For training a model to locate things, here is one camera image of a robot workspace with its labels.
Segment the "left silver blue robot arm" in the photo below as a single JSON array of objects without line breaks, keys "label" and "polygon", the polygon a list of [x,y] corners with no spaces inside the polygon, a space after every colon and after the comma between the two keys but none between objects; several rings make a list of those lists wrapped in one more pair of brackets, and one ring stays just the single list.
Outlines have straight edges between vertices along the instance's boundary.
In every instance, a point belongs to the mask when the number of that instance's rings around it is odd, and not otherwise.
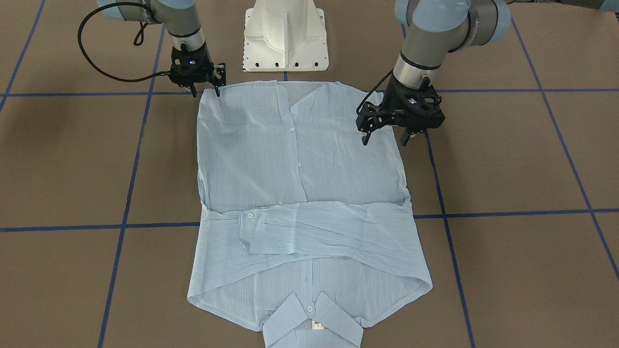
[{"label": "left silver blue robot arm", "polygon": [[401,145],[418,133],[439,128],[446,117],[433,82],[447,54],[484,46],[506,35],[511,11],[503,0],[398,0],[398,21],[407,27],[394,67],[375,105],[366,96],[356,109],[362,144],[385,126],[403,128]]}]

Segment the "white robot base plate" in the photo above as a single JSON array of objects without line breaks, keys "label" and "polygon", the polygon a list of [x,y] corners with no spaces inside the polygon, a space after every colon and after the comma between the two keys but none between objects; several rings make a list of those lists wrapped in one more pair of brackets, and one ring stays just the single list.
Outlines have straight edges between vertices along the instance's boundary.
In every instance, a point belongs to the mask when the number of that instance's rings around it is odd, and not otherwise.
[{"label": "white robot base plate", "polygon": [[257,0],[245,11],[244,39],[246,72],[329,68],[325,13],[313,0]]}]

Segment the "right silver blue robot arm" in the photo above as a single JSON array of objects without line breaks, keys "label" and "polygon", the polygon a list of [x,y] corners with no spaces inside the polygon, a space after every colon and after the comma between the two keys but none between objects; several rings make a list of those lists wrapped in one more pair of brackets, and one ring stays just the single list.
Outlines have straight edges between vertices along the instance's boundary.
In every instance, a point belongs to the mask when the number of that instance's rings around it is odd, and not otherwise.
[{"label": "right silver blue robot arm", "polygon": [[172,63],[167,71],[146,77],[167,76],[179,87],[190,89],[196,97],[198,83],[209,83],[217,95],[226,85],[225,63],[211,60],[194,0],[99,0],[88,18],[103,13],[115,20],[139,22],[134,44],[141,45],[147,26],[162,24],[172,39]]}]

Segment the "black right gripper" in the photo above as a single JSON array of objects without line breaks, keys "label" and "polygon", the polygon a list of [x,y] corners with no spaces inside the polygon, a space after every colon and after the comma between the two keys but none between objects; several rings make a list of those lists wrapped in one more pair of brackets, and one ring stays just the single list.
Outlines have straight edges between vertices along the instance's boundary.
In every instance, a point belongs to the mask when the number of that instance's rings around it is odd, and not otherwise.
[{"label": "black right gripper", "polygon": [[197,97],[195,85],[207,82],[219,97],[221,88],[226,85],[226,64],[212,62],[206,43],[193,51],[182,43],[180,49],[172,48],[169,79],[179,87],[190,89],[194,98]]}]

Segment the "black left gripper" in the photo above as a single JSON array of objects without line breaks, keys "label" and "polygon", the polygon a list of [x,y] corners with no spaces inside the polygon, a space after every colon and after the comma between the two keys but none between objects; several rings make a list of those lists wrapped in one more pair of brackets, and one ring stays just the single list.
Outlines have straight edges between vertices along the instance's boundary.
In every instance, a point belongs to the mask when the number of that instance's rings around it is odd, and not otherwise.
[{"label": "black left gripper", "polygon": [[[369,97],[386,79],[389,82],[382,101],[374,105]],[[407,87],[392,75],[385,75],[356,109],[356,127],[362,132],[362,145],[368,145],[372,132],[385,126],[396,126],[403,128],[399,142],[405,147],[412,133],[442,125],[446,117],[440,108],[441,102],[442,98],[427,75],[422,77],[420,88]]]}]

